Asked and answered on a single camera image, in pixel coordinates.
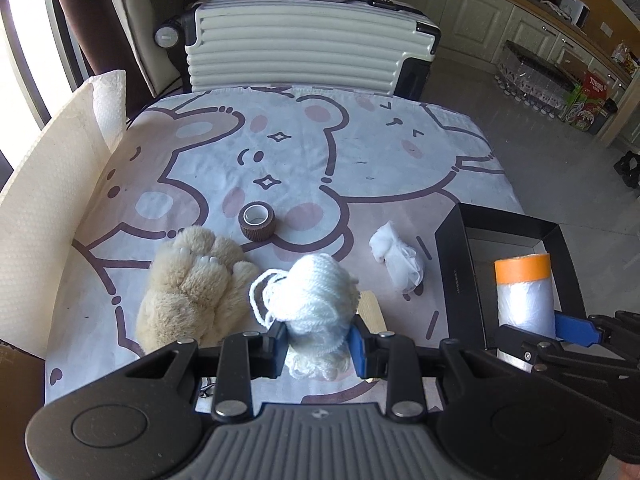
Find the brown bandage roll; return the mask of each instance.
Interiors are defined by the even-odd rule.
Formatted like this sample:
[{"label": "brown bandage roll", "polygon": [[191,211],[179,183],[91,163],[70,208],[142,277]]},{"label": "brown bandage roll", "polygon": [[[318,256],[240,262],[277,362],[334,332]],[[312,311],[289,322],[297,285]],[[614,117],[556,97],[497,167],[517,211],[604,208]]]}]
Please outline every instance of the brown bandage roll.
[{"label": "brown bandage roll", "polygon": [[263,242],[276,231],[276,215],[265,202],[249,202],[238,213],[242,234],[252,242]]}]

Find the pack of water bottles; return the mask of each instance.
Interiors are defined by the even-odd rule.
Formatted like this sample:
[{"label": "pack of water bottles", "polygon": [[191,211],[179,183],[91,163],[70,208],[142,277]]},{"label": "pack of water bottles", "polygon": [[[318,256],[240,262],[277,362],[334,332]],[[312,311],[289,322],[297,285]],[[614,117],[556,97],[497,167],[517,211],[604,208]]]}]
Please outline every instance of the pack of water bottles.
[{"label": "pack of water bottles", "polygon": [[550,117],[560,116],[575,89],[575,82],[551,63],[513,41],[504,43],[495,75],[500,88]]}]

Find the star-shaped eye print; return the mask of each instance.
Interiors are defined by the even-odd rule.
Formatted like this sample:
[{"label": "star-shaped eye print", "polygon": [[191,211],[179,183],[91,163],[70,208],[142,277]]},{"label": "star-shaped eye print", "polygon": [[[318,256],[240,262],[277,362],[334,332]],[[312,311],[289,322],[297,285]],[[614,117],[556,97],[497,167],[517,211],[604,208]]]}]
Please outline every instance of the star-shaped eye print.
[{"label": "star-shaped eye print", "polygon": [[273,178],[271,174],[268,174],[267,176],[264,176],[262,178],[257,178],[256,180],[254,180],[254,182],[264,190],[267,190],[271,186],[275,186],[276,184],[282,184],[281,180]]},{"label": "star-shaped eye print", "polygon": [[269,137],[270,139],[275,140],[276,142],[280,142],[281,140],[290,139],[291,138],[290,135],[283,134],[282,132],[278,132],[277,134],[267,135],[267,137]]}]

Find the gray floor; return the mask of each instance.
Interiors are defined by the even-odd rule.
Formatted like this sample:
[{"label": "gray floor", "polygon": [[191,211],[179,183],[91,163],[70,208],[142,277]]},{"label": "gray floor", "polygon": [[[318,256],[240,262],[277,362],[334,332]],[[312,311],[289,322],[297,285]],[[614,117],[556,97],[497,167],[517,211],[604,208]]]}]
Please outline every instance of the gray floor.
[{"label": "gray floor", "polygon": [[623,155],[506,96],[493,75],[437,59],[422,100],[484,131],[526,214],[562,227],[588,314],[640,312],[640,200],[613,170]]}]

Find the wall outlet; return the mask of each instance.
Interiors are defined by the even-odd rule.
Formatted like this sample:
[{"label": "wall outlet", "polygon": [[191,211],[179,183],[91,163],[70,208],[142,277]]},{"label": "wall outlet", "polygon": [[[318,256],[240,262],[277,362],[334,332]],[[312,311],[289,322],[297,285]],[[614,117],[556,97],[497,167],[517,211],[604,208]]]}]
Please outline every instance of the wall outlet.
[{"label": "wall outlet", "polygon": [[613,34],[613,30],[611,30],[611,27],[609,27],[605,22],[602,22],[602,25],[600,25],[600,30],[609,37]]}]

